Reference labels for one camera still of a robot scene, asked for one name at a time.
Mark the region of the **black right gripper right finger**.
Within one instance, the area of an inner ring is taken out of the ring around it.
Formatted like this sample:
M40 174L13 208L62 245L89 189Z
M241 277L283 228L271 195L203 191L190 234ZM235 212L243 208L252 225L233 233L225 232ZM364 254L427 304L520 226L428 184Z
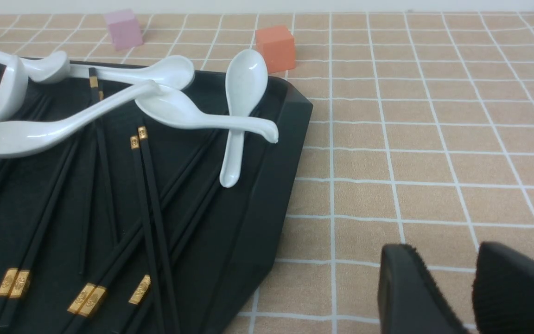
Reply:
M502 243L481 243L472 301L480 333L534 334L534 260Z

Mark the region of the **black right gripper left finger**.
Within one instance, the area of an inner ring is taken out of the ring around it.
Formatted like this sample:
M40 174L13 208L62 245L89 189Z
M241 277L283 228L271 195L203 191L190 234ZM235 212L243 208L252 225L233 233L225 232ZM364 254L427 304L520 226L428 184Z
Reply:
M382 247L377 302L382 334L468 333L408 244Z

